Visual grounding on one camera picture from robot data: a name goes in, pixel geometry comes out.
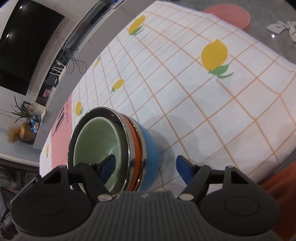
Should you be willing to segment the green ceramic bowl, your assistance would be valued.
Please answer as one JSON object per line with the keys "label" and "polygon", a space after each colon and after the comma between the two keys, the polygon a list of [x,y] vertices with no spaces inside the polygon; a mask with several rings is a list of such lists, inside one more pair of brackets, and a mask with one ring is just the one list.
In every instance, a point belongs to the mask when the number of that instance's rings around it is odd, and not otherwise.
{"label": "green ceramic bowl", "polygon": [[115,169],[106,183],[108,190],[115,187],[119,175],[122,153],[117,127],[106,118],[96,117],[80,131],[74,148],[74,165],[99,164],[109,155],[116,158]]}

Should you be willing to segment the orange steel bowl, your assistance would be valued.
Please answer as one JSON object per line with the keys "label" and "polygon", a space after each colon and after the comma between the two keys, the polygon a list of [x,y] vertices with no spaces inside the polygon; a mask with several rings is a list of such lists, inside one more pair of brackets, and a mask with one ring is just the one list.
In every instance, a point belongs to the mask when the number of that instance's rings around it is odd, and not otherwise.
{"label": "orange steel bowl", "polygon": [[134,171],[136,168],[135,158],[135,142],[132,131],[129,127],[128,120],[117,111],[110,108],[99,107],[88,111],[78,122],[72,133],[69,149],[68,149],[68,168],[72,168],[74,165],[74,148],[78,138],[78,135],[82,128],[88,121],[96,117],[103,117],[111,121],[117,127],[119,134],[119,140],[121,141],[120,150],[122,153],[121,164],[119,166],[118,179],[115,182],[115,187],[109,190],[112,195],[118,195],[119,192],[128,190],[132,183]]}

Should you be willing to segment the blue steel bowl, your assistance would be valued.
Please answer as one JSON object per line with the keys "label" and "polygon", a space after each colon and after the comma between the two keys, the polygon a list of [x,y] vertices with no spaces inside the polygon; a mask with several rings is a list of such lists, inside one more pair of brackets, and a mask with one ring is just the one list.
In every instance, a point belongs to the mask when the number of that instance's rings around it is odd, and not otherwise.
{"label": "blue steel bowl", "polygon": [[135,191],[148,191],[155,182],[159,172],[159,154],[152,135],[146,128],[137,123],[133,118],[128,117],[139,137],[142,148],[142,165],[140,177]]}

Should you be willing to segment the brown vase dried flowers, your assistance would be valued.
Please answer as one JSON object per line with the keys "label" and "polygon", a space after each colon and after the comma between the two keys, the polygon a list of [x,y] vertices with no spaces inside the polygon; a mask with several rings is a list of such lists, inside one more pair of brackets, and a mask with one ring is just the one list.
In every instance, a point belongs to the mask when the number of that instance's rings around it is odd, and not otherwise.
{"label": "brown vase dried flowers", "polygon": [[19,127],[9,128],[6,132],[6,140],[13,144],[17,141],[33,141],[36,134],[31,131],[29,123],[22,123]]}

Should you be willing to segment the lemon pattern tablecloth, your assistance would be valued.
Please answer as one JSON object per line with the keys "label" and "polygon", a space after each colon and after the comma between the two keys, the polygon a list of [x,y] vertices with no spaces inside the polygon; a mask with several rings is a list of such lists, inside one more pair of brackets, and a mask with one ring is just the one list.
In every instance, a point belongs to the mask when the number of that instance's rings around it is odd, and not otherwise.
{"label": "lemon pattern tablecloth", "polygon": [[179,180],[169,156],[237,166],[259,181],[295,150],[295,64],[220,18],[156,1],[98,53],[58,115],[40,156],[67,162],[71,134],[105,106],[154,135],[157,185]]}

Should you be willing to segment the green spiky potted plant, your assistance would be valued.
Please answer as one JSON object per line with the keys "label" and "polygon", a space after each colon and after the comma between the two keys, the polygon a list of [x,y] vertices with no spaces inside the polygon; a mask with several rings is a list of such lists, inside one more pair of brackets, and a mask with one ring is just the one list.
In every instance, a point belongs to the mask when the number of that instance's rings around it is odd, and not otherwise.
{"label": "green spiky potted plant", "polygon": [[1,113],[12,118],[14,123],[17,123],[18,121],[30,121],[33,118],[33,114],[29,112],[24,103],[18,104],[16,96],[14,96],[14,103],[10,104],[10,107],[9,110],[1,108]]}

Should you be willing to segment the white wifi router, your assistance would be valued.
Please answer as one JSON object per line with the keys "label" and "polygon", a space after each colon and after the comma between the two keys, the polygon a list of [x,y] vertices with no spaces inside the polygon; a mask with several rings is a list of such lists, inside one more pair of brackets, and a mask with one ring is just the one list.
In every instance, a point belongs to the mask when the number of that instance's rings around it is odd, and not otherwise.
{"label": "white wifi router", "polygon": [[60,61],[55,60],[49,70],[49,73],[54,76],[62,77],[66,72],[66,65],[62,64]]}

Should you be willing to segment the black television screen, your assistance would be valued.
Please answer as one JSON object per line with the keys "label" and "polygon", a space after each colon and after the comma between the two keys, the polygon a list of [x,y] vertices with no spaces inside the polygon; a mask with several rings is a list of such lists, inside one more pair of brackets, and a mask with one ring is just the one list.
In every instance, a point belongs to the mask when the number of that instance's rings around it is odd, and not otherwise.
{"label": "black television screen", "polygon": [[1,36],[1,87],[27,94],[39,59],[63,19],[38,2],[17,2]]}

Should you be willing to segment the pink round basin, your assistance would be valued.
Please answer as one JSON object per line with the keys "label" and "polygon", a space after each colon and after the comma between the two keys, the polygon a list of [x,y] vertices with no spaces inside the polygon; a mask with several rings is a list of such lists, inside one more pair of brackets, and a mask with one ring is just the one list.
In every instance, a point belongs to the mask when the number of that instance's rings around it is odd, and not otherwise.
{"label": "pink round basin", "polygon": [[250,14],[246,9],[235,4],[217,4],[203,10],[203,12],[215,15],[247,33],[250,30]]}

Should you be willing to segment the grey crumpled cloth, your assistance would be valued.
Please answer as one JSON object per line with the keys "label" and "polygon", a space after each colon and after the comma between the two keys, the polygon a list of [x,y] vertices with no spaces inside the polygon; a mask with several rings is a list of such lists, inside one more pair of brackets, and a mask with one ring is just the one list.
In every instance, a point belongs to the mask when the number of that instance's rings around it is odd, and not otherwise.
{"label": "grey crumpled cloth", "polygon": [[266,29],[276,35],[279,35],[283,30],[288,30],[290,39],[295,43],[296,29],[295,21],[287,21],[286,23],[278,21],[276,24],[270,24]]}

